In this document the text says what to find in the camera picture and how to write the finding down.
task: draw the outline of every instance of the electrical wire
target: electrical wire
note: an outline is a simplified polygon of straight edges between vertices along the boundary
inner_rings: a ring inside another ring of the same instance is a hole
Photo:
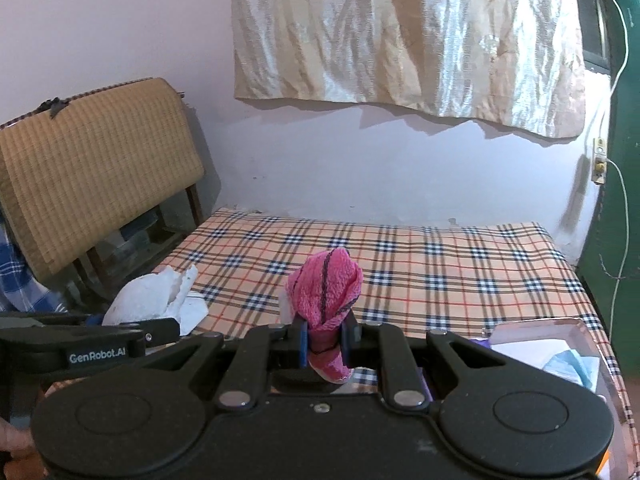
[[[618,73],[616,74],[616,77],[613,80],[613,85],[611,85],[611,88],[609,91],[609,106],[610,106],[610,102],[613,97],[613,94],[616,91],[616,88],[618,86],[618,82],[620,81],[620,76],[624,72],[626,68],[626,64],[628,63],[628,60],[629,60],[629,33],[626,28],[625,15],[623,14],[622,9],[618,4],[618,1],[617,0],[611,0],[611,1],[616,6],[616,9],[618,10],[618,14],[620,16],[620,22],[622,22],[622,30],[625,38],[625,57],[622,61],[622,65],[620,65]],[[598,105],[598,108],[596,109],[596,113],[594,113],[593,118],[590,121],[589,127],[591,127],[591,124],[595,121],[597,111],[602,106],[603,101],[604,101],[604,97],[600,100],[600,104]],[[604,126],[605,116],[606,116],[606,113],[604,113],[603,111],[602,118],[600,119],[600,127],[598,129],[598,138],[602,138],[602,129],[603,129],[602,127]],[[626,256],[628,255],[628,252],[629,252],[629,202],[626,195],[626,186],[625,186],[625,180],[622,177],[622,171],[620,171],[620,168],[618,167],[618,165],[610,158],[607,159],[607,162],[611,164],[614,168],[616,168],[616,171],[618,172],[618,176],[620,177],[620,184],[622,185],[622,195],[625,200],[625,225],[626,225],[625,251],[622,256],[622,261],[620,261],[620,269],[618,270],[618,275],[615,278],[616,285],[613,289],[613,295],[611,297],[611,312],[609,315],[609,341],[611,341],[611,337],[613,335],[613,316],[616,309],[616,298],[618,297],[618,288],[620,287],[620,280],[622,279],[622,271],[625,268]]]
[[[618,176],[620,177],[620,184],[622,185],[622,196],[625,200],[625,227],[626,227],[626,237],[625,237],[625,252],[622,255],[622,261],[620,261],[620,270],[618,270],[618,276],[616,277],[616,286],[613,288],[613,296],[611,297],[611,313],[609,314],[609,341],[611,341],[611,335],[613,334],[613,313],[616,308],[616,298],[618,296],[618,287],[620,286],[620,280],[622,279],[622,270],[625,268],[626,256],[629,253],[629,200],[626,196],[626,186],[625,179],[622,177],[622,171],[618,165],[607,159],[607,162],[611,164],[616,171],[618,172]]]
[[[616,9],[618,10],[618,14],[620,16],[620,21],[622,22],[622,31],[624,33],[624,38],[625,38],[625,57],[622,60],[622,65],[620,65],[620,68],[618,69],[618,73],[616,74],[615,79],[613,80],[613,85],[611,85],[611,89],[609,91],[609,101],[613,97],[613,94],[616,91],[616,88],[618,87],[618,82],[620,81],[620,76],[625,71],[626,64],[629,61],[629,31],[626,28],[625,15],[623,14],[622,9],[620,8],[620,5],[618,4],[618,1],[617,0],[611,0],[611,1],[616,6]],[[595,120],[596,115],[597,115],[597,112],[593,115],[593,120]],[[602,114],[602,118],[600,119],[600,128],[598,130],[598,136],[599,137],[602,136],[602,126],[604,124],[604,117],[605,117],[605,114],[603,113]]]

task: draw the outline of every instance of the human hand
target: human hand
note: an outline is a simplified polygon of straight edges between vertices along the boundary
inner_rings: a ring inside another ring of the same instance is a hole
[[[11,453],[12,460],[4,466],[6,480],[42,480],[46,470],[36,452],[29,430],[17,430],[0,418],[0,451]]]

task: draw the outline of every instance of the bed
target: bed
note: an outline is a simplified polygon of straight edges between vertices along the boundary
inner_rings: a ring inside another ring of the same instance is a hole
[[[441,230],[220,209],[162,264],[198,267],[194,289],[206,298],[209,314],[196,332],[242,337],[252,326],[278,321],[278,295],[289,273],[311,254],[339,246],[364,273],[356,317],[396,324],[407,335],[440,328],[487,337],[509,320],[581,319],[609,368],[638,450],[628,396],[600,319],[551,236],[533,222]],[[370,387],[376,377],[362,369],[354,380]],[[637,456],[632,463],[640,471]]]

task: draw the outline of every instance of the blue checkered cloth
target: blue checkered cloth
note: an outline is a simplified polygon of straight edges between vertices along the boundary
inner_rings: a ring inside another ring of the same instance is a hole
[[[60,296],[36,281],[0,212],[0,312],[66,312]]]

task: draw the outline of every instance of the pink towel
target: pink towel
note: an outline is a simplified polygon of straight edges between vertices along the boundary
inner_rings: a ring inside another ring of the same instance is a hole
[[[338,329],[360,295],[362,269],[344,247],[314,254],[285,284],[290,307],[308,322],[311,367],[325,380],[345,383]]]

